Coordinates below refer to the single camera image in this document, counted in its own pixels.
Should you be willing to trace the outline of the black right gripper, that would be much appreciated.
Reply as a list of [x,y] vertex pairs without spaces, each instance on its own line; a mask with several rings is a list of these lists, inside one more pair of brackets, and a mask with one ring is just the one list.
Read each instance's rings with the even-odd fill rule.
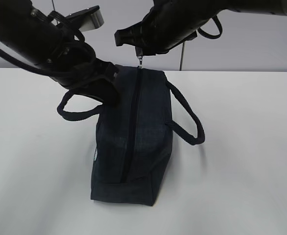
[[115,32],[118,47],[135,47],[136,57],[166,54],[195,32],[197,19],[191,15],[157,14]]

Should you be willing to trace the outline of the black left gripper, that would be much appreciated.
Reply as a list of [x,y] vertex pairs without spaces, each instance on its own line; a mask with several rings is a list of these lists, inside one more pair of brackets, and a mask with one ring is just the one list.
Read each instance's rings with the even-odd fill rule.
[[50,43],[47,68],[52,78],[72,94],[92,98],[104,104],[117,104],[120,96],[115,88],[118,68],[96,57],[94,49],[81,41]]

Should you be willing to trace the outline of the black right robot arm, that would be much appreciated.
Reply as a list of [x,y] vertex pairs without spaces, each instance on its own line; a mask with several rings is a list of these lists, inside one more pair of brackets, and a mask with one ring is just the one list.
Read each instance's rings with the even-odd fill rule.
[[155,0],[142,21],[115,32],[115,43],[134,46],[137,56],[154,56],[198,35],[217,39],[223,10],[287,16],[287,0]]

